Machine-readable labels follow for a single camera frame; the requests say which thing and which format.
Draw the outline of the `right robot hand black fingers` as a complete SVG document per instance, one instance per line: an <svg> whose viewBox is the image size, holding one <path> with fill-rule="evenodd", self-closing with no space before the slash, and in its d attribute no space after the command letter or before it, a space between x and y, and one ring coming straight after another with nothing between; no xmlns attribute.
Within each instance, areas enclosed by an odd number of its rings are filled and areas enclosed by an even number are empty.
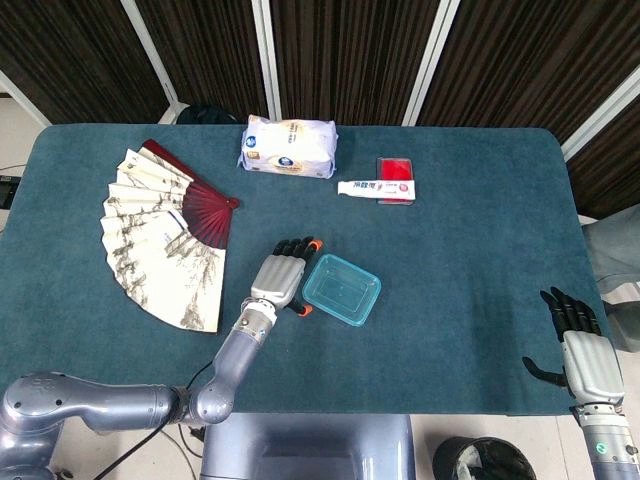
<svg viewBox="0 0 640 480"><path fill-rule="evenodd" d="M556 287L541 291L540 297L548 307L560 343L563 371L544 371L533 359L523 357L529 374L567 389L578 405L622 404L625 389L617 354L591 307Z"/></svg>

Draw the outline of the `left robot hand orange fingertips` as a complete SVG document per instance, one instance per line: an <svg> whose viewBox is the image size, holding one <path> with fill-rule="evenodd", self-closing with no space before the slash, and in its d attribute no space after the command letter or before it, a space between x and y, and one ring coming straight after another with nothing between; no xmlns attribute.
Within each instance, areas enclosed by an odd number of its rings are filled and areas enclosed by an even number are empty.
<svg viewBox="0 0 640 480"><path fill-rule="evenodd" d="M321 240L311 236L279 241L262 263L250 297L269 302L276 310L288 308L300 317L309 315L313 308L295 295L308 262L322 246Z"/></svg>

